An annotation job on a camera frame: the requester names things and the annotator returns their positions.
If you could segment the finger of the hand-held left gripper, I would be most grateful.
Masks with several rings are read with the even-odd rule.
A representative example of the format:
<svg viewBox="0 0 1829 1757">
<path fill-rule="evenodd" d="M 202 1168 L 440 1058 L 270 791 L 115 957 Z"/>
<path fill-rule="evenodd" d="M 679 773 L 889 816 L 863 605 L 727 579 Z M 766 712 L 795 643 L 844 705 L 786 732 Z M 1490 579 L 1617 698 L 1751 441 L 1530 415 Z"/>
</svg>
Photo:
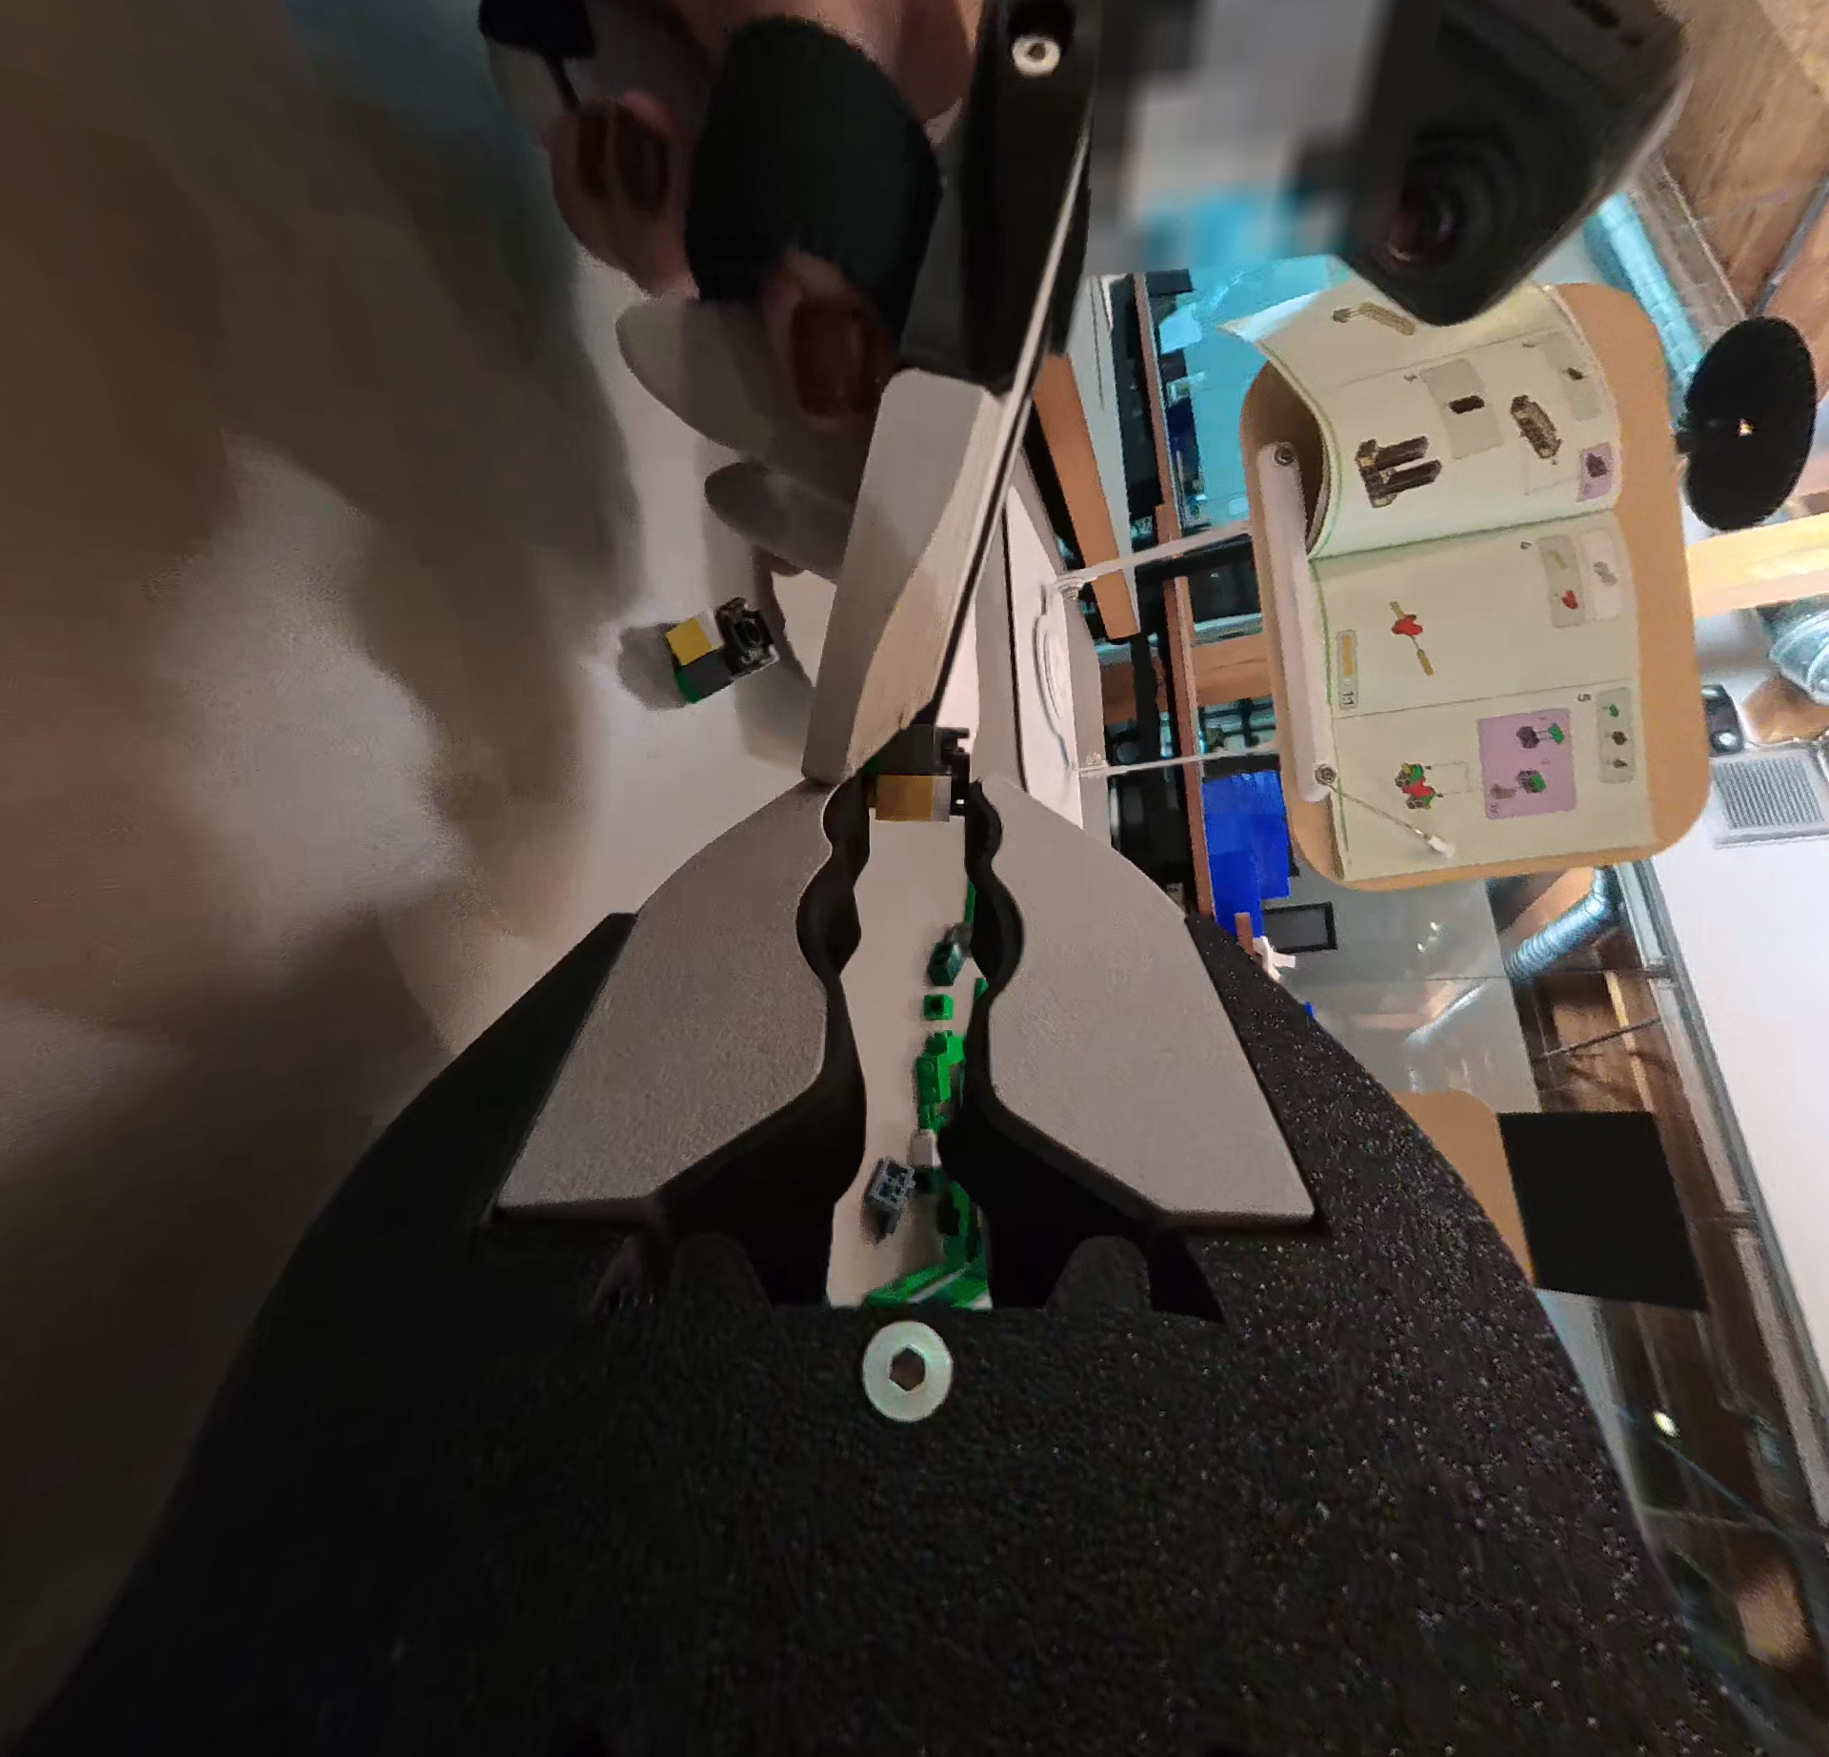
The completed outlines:
<svg viewBox="0 0 1829 1757">
<path fill-rule="evenodd" d="M 899 373 L 880 398 L 813 686 L 808 784 L 934 715 L 1028 420 L 1020 391 Z"/>
</svg>

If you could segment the tan brick with black stud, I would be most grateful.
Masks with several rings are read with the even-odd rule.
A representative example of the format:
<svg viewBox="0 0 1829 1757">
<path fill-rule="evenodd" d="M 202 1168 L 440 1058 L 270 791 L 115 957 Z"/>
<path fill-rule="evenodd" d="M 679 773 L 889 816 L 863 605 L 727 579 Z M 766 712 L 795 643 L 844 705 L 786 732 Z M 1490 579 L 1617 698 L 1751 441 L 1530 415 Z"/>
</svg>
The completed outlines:
<svg viewBox="0 0 1829 1757">
<path fill-rule="evenodd" d="M 970 732 L 914 724 L 874 754 L 863 771 L 865 803 L 878 821 L 949 821 L 971 784 Z"/>
</svg>

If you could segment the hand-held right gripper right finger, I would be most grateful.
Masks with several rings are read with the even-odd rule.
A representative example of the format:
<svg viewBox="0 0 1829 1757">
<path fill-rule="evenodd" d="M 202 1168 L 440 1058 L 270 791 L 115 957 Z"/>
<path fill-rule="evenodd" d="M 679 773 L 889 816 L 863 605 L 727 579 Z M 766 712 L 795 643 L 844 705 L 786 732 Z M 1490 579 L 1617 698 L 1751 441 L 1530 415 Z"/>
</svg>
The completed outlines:
<svg viewBox="0 0 1829 1757">
<path fill-rule="evenodd" d="M 1180 906 L 1008 778 L 965 798 L 962 1186 L 995 1308 L 1115 1241 L 1155 1308 L 1212 1308 L 1194 1243 L 1314 1227 L 1314 1197 Z"/>
</svg>

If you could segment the white vent grille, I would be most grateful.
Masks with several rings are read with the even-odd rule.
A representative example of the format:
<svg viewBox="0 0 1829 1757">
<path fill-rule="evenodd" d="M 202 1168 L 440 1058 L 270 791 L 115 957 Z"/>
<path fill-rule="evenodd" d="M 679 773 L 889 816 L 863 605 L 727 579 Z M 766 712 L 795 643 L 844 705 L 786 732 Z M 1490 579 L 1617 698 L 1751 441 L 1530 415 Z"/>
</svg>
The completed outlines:
<svg viewBox="0 0 1829 1757">
<path fill-rule="evenodd" d="M 1760 847 L 1827 836 L 1827 773 L 1816 744 L 1781 744 L 1710 759 L 1710 838 Z"/>
</svg>

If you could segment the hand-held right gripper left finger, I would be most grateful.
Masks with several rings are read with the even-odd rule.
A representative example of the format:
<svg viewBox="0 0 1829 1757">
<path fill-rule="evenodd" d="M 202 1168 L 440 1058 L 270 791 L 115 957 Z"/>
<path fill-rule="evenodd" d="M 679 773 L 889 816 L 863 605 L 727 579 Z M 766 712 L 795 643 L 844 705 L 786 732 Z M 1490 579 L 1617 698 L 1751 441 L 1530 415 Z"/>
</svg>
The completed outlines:
<svg viewBox="0 0 1829 1757">
<path fill-rule="evenodd" d="M 869 1094 L 840 984 L 869 863 L 863 785 L 801 784 L 635 914 L 498 1211 L 632 1223 L 670 1259 L 734 1241 L 777 1307 L 828 1300 Z"/>
</svg>

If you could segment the pile of green toy bricks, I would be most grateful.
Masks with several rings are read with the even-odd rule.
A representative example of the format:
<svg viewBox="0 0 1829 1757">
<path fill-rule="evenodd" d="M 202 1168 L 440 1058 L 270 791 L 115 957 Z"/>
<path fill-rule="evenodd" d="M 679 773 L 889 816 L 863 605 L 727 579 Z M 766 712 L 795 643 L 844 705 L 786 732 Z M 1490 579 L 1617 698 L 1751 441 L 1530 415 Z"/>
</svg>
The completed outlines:
<svg viewBox="0 0 1829 1757">
<path fill-rule="evenodd" d="M 920 1006 L 927 1030 L 911 1069 L 917 1129 L 906 1156 L 899 1157 L 923 1171 L 919 1195 L 931 1200 L 941 1258 L 870 1289 L 863 1296 L 865 1308 L 981 1311 L 990 1307 L 987 1218 L 960 1180 L 946 1171 L 941 1153 L 942 1139 L 964 1106 L 965 1032 L 956 1022 L 950 988 L 971 957 L 973 909 L 977 888 L 967 882 L 962 919 L 949 924 L 929 950 L 927 991 Z"/>
</svg>

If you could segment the silver flexible duct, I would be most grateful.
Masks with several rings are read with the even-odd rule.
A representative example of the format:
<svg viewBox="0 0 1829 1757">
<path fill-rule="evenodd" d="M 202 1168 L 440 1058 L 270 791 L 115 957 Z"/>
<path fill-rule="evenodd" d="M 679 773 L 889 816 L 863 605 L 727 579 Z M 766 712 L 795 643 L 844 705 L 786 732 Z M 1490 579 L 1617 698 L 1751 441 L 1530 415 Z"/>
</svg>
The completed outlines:
<svg viewBox="0 0 1829 1757">
<path fill-rule="evenodd" d="M 1582 898 L 1503 948 L 1500 971 L 1511 984 L 1536 983 L 1568 958 L 1603 941 L 1619 924 L 1622 917 L 1617 871 L 1614 868 L 1595 868 L 1588 891 Z"/>
</svg>

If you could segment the black round disc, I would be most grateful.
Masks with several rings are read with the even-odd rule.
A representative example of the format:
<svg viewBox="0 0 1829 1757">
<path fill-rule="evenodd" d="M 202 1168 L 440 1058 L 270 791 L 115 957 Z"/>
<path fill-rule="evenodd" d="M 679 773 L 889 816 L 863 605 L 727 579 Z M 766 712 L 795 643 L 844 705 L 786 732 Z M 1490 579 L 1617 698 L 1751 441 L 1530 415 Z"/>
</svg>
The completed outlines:
<svg viewBox="0 0 1829 1757">
<path fill-rule="evenodd" d="M 1683 499 L 1710 534 L 1764 525 L 1793 493 L 1814 442 L 1813 353 L 1786 320 L 1753 315 L 1705 352 L 1683 393 Z"/>
</svg>

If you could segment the wooden shelf unit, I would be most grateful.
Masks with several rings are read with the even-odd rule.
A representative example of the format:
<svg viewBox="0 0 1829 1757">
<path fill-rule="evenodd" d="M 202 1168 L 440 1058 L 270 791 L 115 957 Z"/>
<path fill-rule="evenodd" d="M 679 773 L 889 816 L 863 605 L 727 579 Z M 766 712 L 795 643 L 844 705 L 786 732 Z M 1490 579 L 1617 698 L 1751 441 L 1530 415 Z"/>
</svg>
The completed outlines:
<svg viewBox="0 0 1829 1757">
<path fill-rule="evenodd" d="M 1094 275 L 1039 370 L 1024 441 L 1057 579 L 1011 590 L 1060 754 L 1057 801 L 1215 919 L 1201 785 L 1277 765 L 1270 646 L 1244 525 L 1185 512 L 1147 275 Z"/>
</svg>

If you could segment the open instruction booklet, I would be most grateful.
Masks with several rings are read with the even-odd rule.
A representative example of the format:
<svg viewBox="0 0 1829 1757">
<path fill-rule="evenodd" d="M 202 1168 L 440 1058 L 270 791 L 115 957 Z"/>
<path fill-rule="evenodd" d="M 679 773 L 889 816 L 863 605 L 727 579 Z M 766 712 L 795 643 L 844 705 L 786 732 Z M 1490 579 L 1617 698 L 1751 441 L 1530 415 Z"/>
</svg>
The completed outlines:
<svg viewBox="0 0 1829 1757">
<path fill-rule="evenodd" d="M 1342 882 L 1647 848 L 1619 411 L 1567 298 L 1432 325 L 1339 281 L 1231 330 L 1314 424 L 1295 646 Z"/>
</svg>

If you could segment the white page holder bar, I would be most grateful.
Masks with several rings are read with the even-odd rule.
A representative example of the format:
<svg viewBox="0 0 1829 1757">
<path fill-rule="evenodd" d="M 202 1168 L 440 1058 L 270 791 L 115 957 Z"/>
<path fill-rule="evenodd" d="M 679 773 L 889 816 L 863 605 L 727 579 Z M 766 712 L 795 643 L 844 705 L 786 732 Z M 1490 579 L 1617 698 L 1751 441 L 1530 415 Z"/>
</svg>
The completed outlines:
<svg viewBox="0 0 1829 1757">
<path fill-rule="evenodd" d="M 1324 804 L 1339 789 L 1339 744 L 1328 693 L 1328 651 L 1314 571 L 1309 561 L 1309 505 L 1295 449 L 1267 442 L 1258 449 L 1263 561 L 1277 651 L 1285 676 L 1285 713 L 1279 730 L 1295 794 Z"/>
</svg>

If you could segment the blue bin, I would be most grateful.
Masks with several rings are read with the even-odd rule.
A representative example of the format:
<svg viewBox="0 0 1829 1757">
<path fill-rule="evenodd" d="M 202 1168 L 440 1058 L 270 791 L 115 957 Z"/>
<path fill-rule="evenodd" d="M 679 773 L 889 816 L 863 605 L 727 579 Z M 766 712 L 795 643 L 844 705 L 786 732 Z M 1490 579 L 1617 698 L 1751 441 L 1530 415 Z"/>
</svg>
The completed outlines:
<svg viewBox="0 0 1829 1757">
<path fill-rule="evenodd" d="M 1263 930 L 1267 903 L 1289 895 L 1293 860 L 1277 769 L 1207 778 L 1201 814 L 1218 922 L 1235 928 L 1246 917 L 1253 930 Z"/>
</svg>

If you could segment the green yellow grey brick assembly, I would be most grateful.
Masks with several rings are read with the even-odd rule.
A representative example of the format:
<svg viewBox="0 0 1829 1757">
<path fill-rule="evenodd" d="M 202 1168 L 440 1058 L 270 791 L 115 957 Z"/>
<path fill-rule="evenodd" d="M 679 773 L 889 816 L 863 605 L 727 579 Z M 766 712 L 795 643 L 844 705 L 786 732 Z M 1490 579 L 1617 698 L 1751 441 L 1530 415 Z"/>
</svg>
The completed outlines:
<svg viewBox="0 0 1829 1757">
<path fill-rule="evenodd" d="M 765 611 L 742 595 L 664 628 L 674 683 L 697 705 L 781 660 Z"/>
</svg>

